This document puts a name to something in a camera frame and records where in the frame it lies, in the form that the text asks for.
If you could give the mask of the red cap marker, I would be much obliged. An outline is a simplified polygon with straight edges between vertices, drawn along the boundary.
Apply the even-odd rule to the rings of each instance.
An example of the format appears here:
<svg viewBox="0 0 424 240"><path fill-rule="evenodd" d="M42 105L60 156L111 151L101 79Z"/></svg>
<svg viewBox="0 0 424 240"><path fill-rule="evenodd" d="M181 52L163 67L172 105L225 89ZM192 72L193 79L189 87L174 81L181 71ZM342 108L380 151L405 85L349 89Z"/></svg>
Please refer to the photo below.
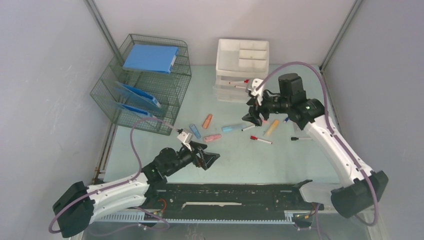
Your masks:
<svg viewBox="0 0 424 240"><path fill-rule="evenodd" d="M245 80L237 80L237 81L229 81L229 84L247 84L249 82L249 79Z"/></svg>
<svg viewBox="0 0 424 240"><path fill-rule="evenodd" d="M260 141L260 142L263 142L263 143L266 143L266 144L270 144L270 145L273 143L272 141L269 141L269 140L266 140L266 139L262 139L262 138L259 138L259 137L253 136L253 135L250 136L250 139L251 140L254 140L254 141Z"/></svg>
<svg viewBox="0 0 424 240"><path fill-rule="evenodd" d="M234 87L237 88L237 89L246 89L247 88L246 86L239 86L239 85L235 85Z"/></svg>

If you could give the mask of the white plastic drawer organizer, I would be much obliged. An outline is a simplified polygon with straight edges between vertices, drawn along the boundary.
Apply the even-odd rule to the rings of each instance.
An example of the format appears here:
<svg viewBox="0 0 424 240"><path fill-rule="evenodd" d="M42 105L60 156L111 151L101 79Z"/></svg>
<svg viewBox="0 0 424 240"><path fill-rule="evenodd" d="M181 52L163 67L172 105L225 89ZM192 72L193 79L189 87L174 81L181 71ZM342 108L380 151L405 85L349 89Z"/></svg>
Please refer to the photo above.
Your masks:
<svg viewBox="0 0 424 240"><path fill-rule="evenodd" d="M218 101L246 103L250 97L248 84L229 84L230 81L264 79L269 74L269 47L266 40L225 39L218 40L216 56L216 81L212 87Z"/></svg>

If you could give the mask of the blue folder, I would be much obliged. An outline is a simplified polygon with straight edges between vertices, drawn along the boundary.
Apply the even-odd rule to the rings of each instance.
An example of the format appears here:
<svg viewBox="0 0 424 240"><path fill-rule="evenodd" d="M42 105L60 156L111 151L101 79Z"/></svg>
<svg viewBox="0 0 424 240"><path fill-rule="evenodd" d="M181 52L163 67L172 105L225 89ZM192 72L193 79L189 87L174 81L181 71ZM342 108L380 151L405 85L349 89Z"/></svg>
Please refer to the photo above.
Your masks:
<svg viewBox="0 0 424 240"><path fill-rule="evenodd" d="M135 100L136 102L141 103L148 103L149 105L153 106L154 108L161 108L160 102L157 100L157 98L139 88L115 81L115 89L122 94L123 96Z"/></svg>
<svg viewBox="0 0 424 240"><path fill-rule="evenodd" d="M178 53L177 46L135 44L129 52L123 68L170 74Z"/></svg>
<svg viewBox="0 0 424 240"><path fill-rule="evenodd" d="M119 110L120 113L125 116L132 116L133 118L138 117L141 119L145 119L145 118L156 119L157 118L155 115L153 115L147 110L140 109L140 108L130 106L127 104L112 102L110 105L116 108L117 110Z"/></svg>

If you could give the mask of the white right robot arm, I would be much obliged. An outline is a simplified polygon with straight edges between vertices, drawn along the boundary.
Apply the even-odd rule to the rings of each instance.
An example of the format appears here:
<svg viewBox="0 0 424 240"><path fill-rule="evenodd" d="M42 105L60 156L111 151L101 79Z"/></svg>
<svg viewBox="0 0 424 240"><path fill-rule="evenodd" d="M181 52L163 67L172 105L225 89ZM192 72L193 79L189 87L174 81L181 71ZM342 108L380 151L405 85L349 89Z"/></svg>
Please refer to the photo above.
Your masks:
<svg viewBox="0 0 424 240"><path fill-rule="evenodd" d="M296 73L278 77L279 93L265 89L264 80L250 80L245 91L250 99L242 120L258 127L271 114L287 114L289 120L306 133L323 151L335 170L339 184L305 180L295 185L291 204L304 209L310 203L330 205L344 218L351 218L380 201L389 178L374 171L349 146L337 130L325 106L307 98L302 78Z"/></svg>

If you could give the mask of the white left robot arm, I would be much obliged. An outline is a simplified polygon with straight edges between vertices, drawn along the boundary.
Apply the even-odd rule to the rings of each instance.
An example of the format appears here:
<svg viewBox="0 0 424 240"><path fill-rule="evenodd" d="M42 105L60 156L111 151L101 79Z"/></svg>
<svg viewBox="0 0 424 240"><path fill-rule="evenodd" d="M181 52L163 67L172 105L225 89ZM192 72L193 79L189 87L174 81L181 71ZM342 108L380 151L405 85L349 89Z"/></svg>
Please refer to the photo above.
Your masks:
<svg viewBox="0 0 424 240"><path fill-rule="evenodd" d="M106 215L141 205L153 208L158 202L153 191L156 185L166 183L167 177L189 164L208 170L220 157L206 148L206 144L194 141L179 151L166 147L141 172L97 185L72 184L52 206L57 233L70 238Z"/></svg>

